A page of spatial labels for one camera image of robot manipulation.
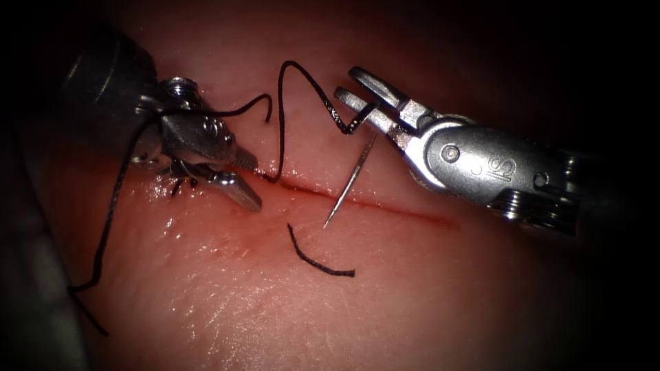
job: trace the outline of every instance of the metal pin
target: metal pin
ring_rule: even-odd
[[[375,140],[376,140],[376,132],[372,130],[371,134],[369,134],[369,138],[366,140],[366,143],[364,144],[362,153],[360,154],[360,158],[357,159],[357,163],[355,164],[355,168],[351,173],[351,177],[349,178],[349,181],[344,186],[344,190],[342,191],[342,194],[339,196],[339,199],[337,199],[335,206],[330,211],[330,215],[328,215],[328,219],[326,219],[325,224],[323,225],[324,229],[328,225],[328,223],[330,223],[330,219],[332,219],[332,217],[335,216],[335,213],[337,212],[337,210],[339,210],[339,206],[342,204],[342,202],[344,202],[346,195],[349,193],[349,190],[351,190],[351,187],[353,187],[353,183],[355,183],[355,180],[358,178],[358,174],[362,170],[362,166],[364,165],[364,162],[366,161],[366,158],[369,155],[369,152],[371,151],[371,147],[373,146],[373,142]]]

